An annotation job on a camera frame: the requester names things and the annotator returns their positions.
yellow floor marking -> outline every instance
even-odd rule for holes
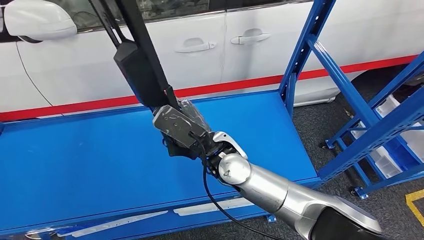
[[[424,216],[421,214],[420,210],[418,210],[418,208],[413,203],[415,200],[422,199],[422,198],[424,198],[424,189],[405,195],[406,205],[409,207],[409,209],[411,209],[412,213],[415,215],[415,217],[424,227]]]

blue metal shelf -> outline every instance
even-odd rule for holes
[[[365,102],[318,40],[335,2],[335,0],[313,1],[306,23],[281,81],[279,92],[288,113],[291,115],[293,112],[296,81],[310,53],[313,52],[356,113],[356,116],[342,127],[335,136],[325,141],[330,149],[334,148],[335,143],[338,143],[343,151],[318,171],[318,175],[322,181],[315,187],[326,183],[348,168],[354,167],[365,185],[367,185],[364,189],[357,188],[358,194],[364,198],[368,196],[367,193],[378,188],[410,179],[412,176],[414,178],[421,176],[420,172],[424,170],[424,164],[422,164],[417,156],[411,154],[412,151],[399,136],[400,133],[407,131],[413,127],[414,123],[424,117],[424,104],[422,104],[424,102],[424,89],[419,89],[383,119],[374,111],[377,106],[385,101],[405,81],[415,76],[419,71],[424,70],[424,52],[416,57],[370,102]],[[359,121],[364,123],[364,129],[356,127]],[[342,138],[350,133],[351,130],[366,130],[366,132],[356,140],[352,138],[354,139],[353,143],[346,146]],[[385,178],[374,164],[374,161],[369,157],[369,154],[380,146],[387,148],[403,172],[389,179]],[[375,170],[377,176],[380,178],[380,182],[371,183],[365,172],[361,169],[358,162],[364,158]]]
[[[253,163],[307,186],[319,181],[277,90],[194,103]],[[222,106],[235,110],[223,119]],[[0,236],[209,203],[200,162],[169,157],[152,118],[135,107],[5,123],[0,184],[13,197],[2,198]],[[239,197],[208,182],[217,200]]]

red stripe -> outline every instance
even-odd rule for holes
[[[352,65],[342,66],[341,70],[348,74],[359,71],[366,71],[371,69],[379,69],[385,67],[391,67],[401,64],[410,63],[417,55],[412,56],[403,56],[396,57],[378,61],[370,61],[363,63],[356,63]],[[299,80],[305,79],[313,79],[319,77],[328,76],[328,72],[325,69],[317,69],[311,71],[304,71],[300,74]],[[225,82],[218,83],[206,86],[196,86],[189,87],[184,89],[175,90],[175,95],[178,97],[188,97],[188,96],[197,96],[204,94],[212,94],[212,93],[220,93],[227,92],[239,89],[247,89],[253,87],[261,87],[266,85],[278,84],[280,83],[282,75],[277,76],[267,76],[260,77],[255,79],[241,80],[241,81],[233,81],[233,82]],[[25,109],[25,110],[17,110],[17,111],[9,111],[9,112],[0,112],[0,121],[14,121],[20,119],[31,119],[37,118],[41,116],[49,116],[56,114],[68,114],[96,109],[105,109],[112,107],[120,107],[127,106],[132,104],[138,104],[135,96],[123,96],[109,99],[102,99],[96,101],[86,101],[58,106],[47,106],[33,109]]]

white car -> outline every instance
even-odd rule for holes
[[[11,1],[0,0],[3,11]],[[30,43],[10,36],[0,15],[0,121],[135,104],[89,1],[49,2],[69,14],[77,34]],[[138,0],[169,83],[178,96],[192,98],[277,88],[311,6],[308,0]],[[320,40],[353,80],[406,64],[424,50],[423,12],[422,0],[338,0]],[[114,15],[128,35],[118,10]],[[313,54],[303,71],[297,106],[330,102],[339,93]]]

plastic wrap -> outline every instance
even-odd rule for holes
[[[205,118],[202,116],[202,114],[199,112],[197,107],[192,103],[192,101],[182,98],[178,99],[178,105],[181,107],[182,112],[189,117],[191,120],[193,120],[198,125],[202,126],[206,131],[211,132],[211,127],[206,122]]]

